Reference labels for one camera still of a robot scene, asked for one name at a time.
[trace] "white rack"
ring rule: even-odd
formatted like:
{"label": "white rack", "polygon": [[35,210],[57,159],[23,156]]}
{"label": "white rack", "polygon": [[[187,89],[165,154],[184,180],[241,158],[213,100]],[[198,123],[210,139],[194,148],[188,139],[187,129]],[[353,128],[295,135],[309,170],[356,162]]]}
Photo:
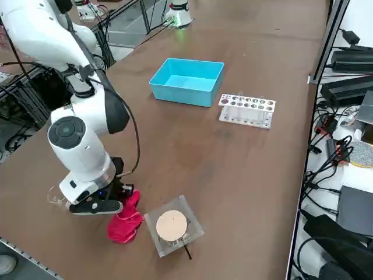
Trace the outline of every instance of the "white rack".
{"label": "white rack", "polygon": [[219,106],[223,106],[219,120],[269,129],[275,105],[274,100],[224,94],[219,100]]}

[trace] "table surface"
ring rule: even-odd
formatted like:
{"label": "table surface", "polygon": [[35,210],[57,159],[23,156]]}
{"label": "table surface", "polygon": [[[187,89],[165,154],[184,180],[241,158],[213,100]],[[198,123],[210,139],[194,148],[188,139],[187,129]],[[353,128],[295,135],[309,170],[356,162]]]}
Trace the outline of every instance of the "table surface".
{"label": "table surface", "polygon": [[[123,179],[147,213],[184,194],[205,235],[159,258],[143,224],[131,244],[107,239],[109,215],[73,216],[47,202],[67,170],[47,128],[0,168],[0,232],[65,279],[284,279],[315,89],[306,84],[326,1],[194,0],[186,30],[164,30],[108,71],[138,122],[141,160]],[[148,81],[168,57],[225,62],[211,108],[157,101]],[[270,130],[218,120],[222,93],[277,101]],[[130,169],[132,124],[101,138]]]}

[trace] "electronic equipment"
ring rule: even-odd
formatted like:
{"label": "electronic equipment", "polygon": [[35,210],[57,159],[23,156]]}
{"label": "electronic equipment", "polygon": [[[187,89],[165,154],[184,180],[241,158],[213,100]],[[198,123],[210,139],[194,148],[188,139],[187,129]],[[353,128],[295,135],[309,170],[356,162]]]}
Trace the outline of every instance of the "electronic equipment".
{"label": "electronic equipment", "polygon": [[321,95],[333,107],[360,105],[368,90],[373,90],[373,76],[324,83]]}
{"label": "electronic equipment", "polygon": [[319,271],[318,280],[354,280],[350,274],[344,271],[339,265],[327,262]]}
{"label": "electronic equipment", "polygon": [[315,132],[321,135],[333,135],[336,130],[338,121],[333,115],[323,115],[319,118],[315,126]]}
{"label": "electronic equipment", "polygon": [[372,51],[335,51],[332,64],[333,72],[373,74]]}
{"label": "electronic equipment", "polygon": [[373,254],[348,230],[327,215],[314,217],[305,210],[304,230],[334,258],[336,263],[354,280],[373,279]]}
{"label": "electronic equipment", "polygon": [[166,20],[172,20],[171,27],[182,27],[192,22],[188,0],[172,0]]}
{"label": "electronic equipment", "polygon": [[326,140],[326,153],[328,157],[331,157],[332,154],[337,152],[338,156],[334,160],[335,163],[347,163],[350,162],[350,157],[349,157],[349,150],[345,149],[344,151],[340,151],[339,146],[341,143],[338,140],[335,139],[327,139]]}
{"label": "electronic equipment", "polygon": [[373,235],[373,194],[342,186],[337,223],[362,235]]}
{"label": "electronic equipment", "polygon": [[348,42],[350,45],[357,45],[360,42],[360,38],[358,35],[355,34],[355,32],[349,30],[341,29],[342,31],[342,37]]}

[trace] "pink towel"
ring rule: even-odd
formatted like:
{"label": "pink towel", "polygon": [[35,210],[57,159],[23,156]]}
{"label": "pink towel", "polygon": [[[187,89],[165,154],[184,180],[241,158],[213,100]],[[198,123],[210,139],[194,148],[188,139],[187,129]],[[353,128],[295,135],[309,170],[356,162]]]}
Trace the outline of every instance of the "pink towel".
{"label": "pink towel", "polygon": [[122,212],[112,217],[108,228],[107,235],[110,240],[118,243],[127,243],[135,239],[137,229],[144,221],[136,205],[140,200],[140,192],[135,190],[131,197],[123,202]]}

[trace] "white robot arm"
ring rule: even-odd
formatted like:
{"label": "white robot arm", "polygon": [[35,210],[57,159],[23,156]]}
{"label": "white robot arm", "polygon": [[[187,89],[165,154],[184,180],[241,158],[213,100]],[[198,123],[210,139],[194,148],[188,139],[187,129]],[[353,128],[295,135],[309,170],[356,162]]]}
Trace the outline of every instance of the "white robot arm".
{"label": "white robot arm", "polygon": [[70,0],[6,0],[0,1],[0,14],[20,51],[86,84],[85,90],[75,90],[70,105],[52,112],[48,130],[54,152],[70,170],[60,183],[72,203],[70,211],[117,213],[123,207],[120,196],[126,193],[115,176],[122,173],[123,161],[109,157],[98,135],[124,130],[129,114],[105,73],[97,69],[90,52],[96,47],[94,34],[66,14],[71,6]]}

